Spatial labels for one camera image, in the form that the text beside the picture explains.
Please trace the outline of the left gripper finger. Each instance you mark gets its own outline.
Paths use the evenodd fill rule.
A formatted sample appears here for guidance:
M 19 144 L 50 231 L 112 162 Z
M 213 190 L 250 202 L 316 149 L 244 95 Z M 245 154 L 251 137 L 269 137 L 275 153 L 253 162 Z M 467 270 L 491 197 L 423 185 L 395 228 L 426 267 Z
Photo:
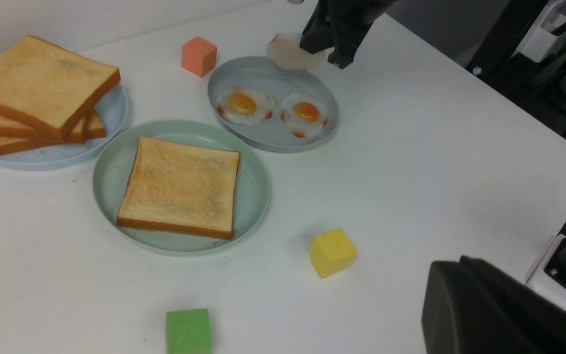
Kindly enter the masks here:
M 566 311 L 468 256 L 431 263 L 422 330 L 428 354 L 566 354 Z

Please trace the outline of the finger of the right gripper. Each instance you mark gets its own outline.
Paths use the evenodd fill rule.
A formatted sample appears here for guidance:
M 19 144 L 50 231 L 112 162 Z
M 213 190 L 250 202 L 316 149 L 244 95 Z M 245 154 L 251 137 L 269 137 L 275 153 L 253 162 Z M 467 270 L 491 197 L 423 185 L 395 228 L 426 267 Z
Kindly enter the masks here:
M 314 10 L 302 31 L 299 47 L 310 54 L 317 54 L 333 47 L 332 25 L 328 10 Z
M 330 27 L 333 51 L 328 55 L 327 61 L 344 69 L 354 61 L 355 54 L 368 33 L 368 27 L 346 20 L 334 20 Z

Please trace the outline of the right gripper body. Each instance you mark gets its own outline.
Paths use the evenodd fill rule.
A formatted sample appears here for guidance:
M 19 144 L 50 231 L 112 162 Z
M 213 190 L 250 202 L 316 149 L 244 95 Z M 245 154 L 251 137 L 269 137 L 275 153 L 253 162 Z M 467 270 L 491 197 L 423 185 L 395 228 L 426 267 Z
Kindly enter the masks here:
M 395 0 L 320 0 L 317 7 L 330 22 L 371 25 L 395 3 Z

